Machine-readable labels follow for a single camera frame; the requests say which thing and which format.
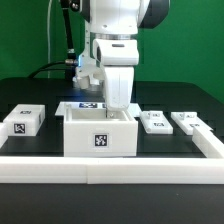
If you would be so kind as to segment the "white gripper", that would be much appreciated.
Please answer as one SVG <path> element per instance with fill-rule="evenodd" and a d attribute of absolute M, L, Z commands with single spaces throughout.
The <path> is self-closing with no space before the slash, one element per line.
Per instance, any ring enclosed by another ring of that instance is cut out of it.
<path fill-rule="evenodd" d="M 139 62 L 136 40 L 93 41 L 92 53 L 104 76 L 107 118 L 115 112 L 126 110 L 130 104 L 134 79 L 134 67 Z"/>

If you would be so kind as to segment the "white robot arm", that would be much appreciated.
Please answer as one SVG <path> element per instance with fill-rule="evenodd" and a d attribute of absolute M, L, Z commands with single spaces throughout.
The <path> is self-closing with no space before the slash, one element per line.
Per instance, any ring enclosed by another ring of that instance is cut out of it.
<path fill-rule="evenodd" d="M 92 79 L 101 80 L 106 109 L 129 107 L 134 67 L 139 63 L 136 35 L 140 28 L 153 29 L 168 15 L 170 0 L 60 0 L 85 20 L 85 49 L 67 62 L 75 68 L 82 89 Z"/>

